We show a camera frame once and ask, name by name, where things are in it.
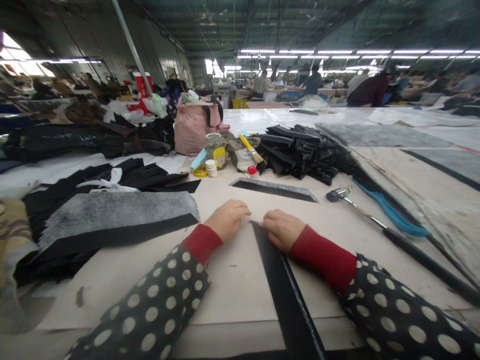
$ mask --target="polka dot sleeve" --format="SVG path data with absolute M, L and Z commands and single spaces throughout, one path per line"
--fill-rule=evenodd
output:
M 468 327 L 357 255 L 357 271 L 340 303 L 382 359 L 478 359 L 480 338 Z
M 209 286 L 202 264 L 178 245 L 103 314 L 65 360 L 168 358 Z

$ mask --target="hand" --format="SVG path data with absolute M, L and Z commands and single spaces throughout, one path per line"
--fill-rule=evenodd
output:
M 285 254 L 290 252 L 306 226 L 298 217 L 279 209 L 267 212 L 259 225 L 268 230 L 268 238 Z
M 220 239 L 225 243 L 237 233 L 242 222 L 242 216 L 250 216 L 252 212 L 243 201 L 228 200 L 205 221 Z

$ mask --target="yellow brush handle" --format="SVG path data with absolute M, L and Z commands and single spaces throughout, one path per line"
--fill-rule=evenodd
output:
M 250 150 L 253 150 L 253 149 L 254 149 L 253 146 L 250 145 L 250 143 L 249 143 L 249 141 L 247 140 L 247 138 L 245 137 L 245 135 L 240 134 L 240 135 L 238 135 L 238 138 L 241 140 L 241 142 L 243 143 L 243 145 L 246 146 L 247 150 L 250 151 Z

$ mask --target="mallet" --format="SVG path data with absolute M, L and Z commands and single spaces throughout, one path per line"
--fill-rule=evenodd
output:
M 476 306 L 480 306 L 480 294 L 478 291 L 473 289 L 471 286 L 460 280 L 458 277 L 453 275 L 450 271 L 441 266 L 438 262 L 433 260 L 430 256 L 421 251 L 418 247 L 413 245 L 410 241 L 404 238 L 402 235 L 397 233 L 395 230 L 385 226 L 380 221 L 378 221 L 373 216 L 365 213 L 360 209 L 353 201 L 347 198 L 347 195 L 350 193 L 350 190 L 342 187 L 336 190 L 330 191 L 325 195 L 326 199 L 331 203 L 336 203 L 338 201 L 343 201 L 347 203 L 351 208 L 353 208 L 361 216 L 372 220 L 375 224 L 381 227 L 383 234 L 390 239 L 395 245 L 400 249 L 422 264 L 425 268 L 434 273 L 438 278 L 440 278 L 445 284 L 454 289 L 459 295 L 464 299 L 468 300 L 470 303 Z

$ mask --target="paintbrush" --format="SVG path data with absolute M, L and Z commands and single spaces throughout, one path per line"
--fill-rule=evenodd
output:
M 251 152 L 251 158 L 253 159 L 255 164 L 260 164 L 262 161 L 264 161 L 262 156 L 253 148 L 252 145 L 250 145 L 250 143 L 248 142 L 247 138 L 244 135 L 240 134 L 238 135 L 238 138 L 241 140 L 243 145 L 246 146 L 246 149 L 249 152 Z

